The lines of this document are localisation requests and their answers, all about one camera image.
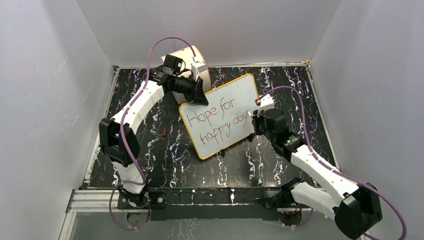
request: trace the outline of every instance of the marble surface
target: marble surface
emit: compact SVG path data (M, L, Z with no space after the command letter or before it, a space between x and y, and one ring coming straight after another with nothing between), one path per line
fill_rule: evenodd
M305 66L211 67L212 88L244 74L253 74L259 94L277 86L292 86L302 96L306 129L311 143L324 159L335 164ZM146 75L145 69L121 69L114 87L107 117L116 114L134 95ZM279 90L272 94L277 108L289 111L295 133L304 134L296 94ZM165 95L141 123L136 137L140 144L138 163L153 188L275 187L294 177L315 182L301 169L275 154L264 137L246 139L200 160L179 115L179 105L171 93ZM117 171L101 152L95 155L89 188L112 188L119 181Z

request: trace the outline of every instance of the yellow board edge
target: yellow board edge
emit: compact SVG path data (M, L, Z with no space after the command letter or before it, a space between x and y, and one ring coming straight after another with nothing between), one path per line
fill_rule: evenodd
M215 88L215 89L212 89L212 90L208 91L208 92L207 92L207 93L205 93L204 95L206 96L206 95L208 95L208 94L212 93L213 91L216 91L216 90L218 90L218 89L220 89L220 88L223 88L223 87L225 87L225 86L227 86L227 85L230 85L230 84L234 83L235 81L240 80L240 79L242 79L242 78L244 78L244 77L246 77L246 76L248 76L248 75L250 75L250 76L252 77L253 85L254 85L254 89L256 90L256 98L258 98L258 97L259 97L259 94L258 94L258 88L256 87L256 83L255 83L255 77L254 77L254 76L253 76L253 74L251 74L251 73L244 74L243 76L240 76L240 77L238 77L238 78L236 78L236 79L234 79L234 80L231 80L231 81L229 81L229 82L225 83L225 84L224 84L224 85L222 85L222 86L219 86L219 87L217 87L217 88ZM198 147L196 146L196 143L193 141L192 134L190 133L190 130L189 130L189 128L187 127L187 124L186 124L186 120L184 119L184 116L183 116L183 114L181 113L181 108L182 108L183 106L187 105L188 103L189 103L189 102L184 102L183 104L181 104L181 105L179 106L179 109L178 109L178 111L179 111L179 115L180 115L180 117L182 118L182 122L184 123L185 129L187 129L187 132L188 132L188 135L190 136L191 142L192 142L192 143L193 143L193 145L194 145L194 149L196 149L197 156L198 156L201 160L206 160L206 159L208 159L208 158L212 157L213 155L217 154L219 151L214 152L214 153L212 153L211 155L209 155L209 156L207 156L207 157L205 157L205 158L203 158L203 157L201 157L201 156L200 156L199 151L198 151ZM228 145L228 146L224 147L223 149L226 149L226 148L231 147L232 145L234 145L234 144L238 143L238 142L239 142L239 141L241 141L242 139L247 138L249 135L250 135L250 134L248 134L247 136L244 136L244 137L240 138L239 140L237 140L237 141L235 141L234 143L232 143L232 144L230 144L230 145Z

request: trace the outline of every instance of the white board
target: white board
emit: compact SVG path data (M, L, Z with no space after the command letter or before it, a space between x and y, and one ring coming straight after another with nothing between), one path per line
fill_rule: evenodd
M248 115L258 109L252 74L243 75L208 93L209 106L184 103L179 114L200 159L205 160L254 132Z

